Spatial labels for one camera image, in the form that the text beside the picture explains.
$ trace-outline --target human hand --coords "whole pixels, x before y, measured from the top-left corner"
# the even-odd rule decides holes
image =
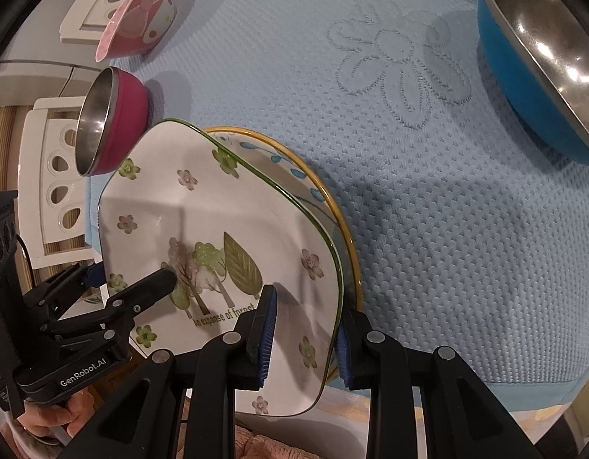
[[[29,433],[44,437],[54,426],[67,426],[70,437],[76,436],[94,415],[94,398],[84,389],[73,394],[67,401],[67,408],[60,406],[39,407],[33,402],[24,402],[25,412],[18,418]]]

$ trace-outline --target silver rivet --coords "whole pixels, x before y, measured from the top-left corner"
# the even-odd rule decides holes
[[[454,349],[451,347],[439,347],[437,353],[439,354],[440,358],[445,360],[452,360],[454,357],[456,357],[456,352],[454,352]]]
[[[166,350],[157,350],[152,354],[152,361],[156,364],[162,364],[167,362],[171,358],[171,355]]]
[[[222,341],[224,343],[228,343],[228,345],[233,345],[234,343],[237,343],[239,340],[241,340],[241,335],[236,331],[229,331],[228,333],[225,333],[222,337]]]
[[[381,343],[385,340],[385,335],[381,331],[369,331],[367,340],[371,343]]]

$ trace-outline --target pink bow print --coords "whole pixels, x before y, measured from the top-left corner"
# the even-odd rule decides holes
[[[139,5],[130,8],[124,17],[120,26],[118,27],[118,34],[125,38],[137,38],[142,36],[145,27],[147,26],[147,20],[149,12],[155,3],[160,0],[141,0]]]

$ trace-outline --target bowl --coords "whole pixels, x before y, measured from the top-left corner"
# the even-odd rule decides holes
[[[177,11],[173,0],[122,0],[96,47],[95,60],[143,54],[162,39]]]
[[[201,348],[278,284],[269,375],[238,391],[235,409],[293,415],[318,400],[343,304],[343,273],[329,233],[300,201],[228,146],[183,121],[163,121],[133,147],[99,202],[108,291],[160,267],[176,289],[135,318],[149,355]]]
[[[135,76],[116,67],[102,70],[79,113],[75,163],[82,176],[111,173],[145,131],[148,99]]]
[[[362,311],[356,244],[339,205],[318,175],[292,150],[263,133],[234,126],[206,128],[205,132],[282,186],[322,223],[341,258],[345,297],[352,308]]]
[[[589,166],[589,36],[561,0],[479,0],[486,59],[523,120]]]

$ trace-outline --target blue bowl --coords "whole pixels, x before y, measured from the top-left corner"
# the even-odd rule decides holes
[[[511,105],[562,155],[589,166],[589,36],[560,0],[479,0],[486,59]]]

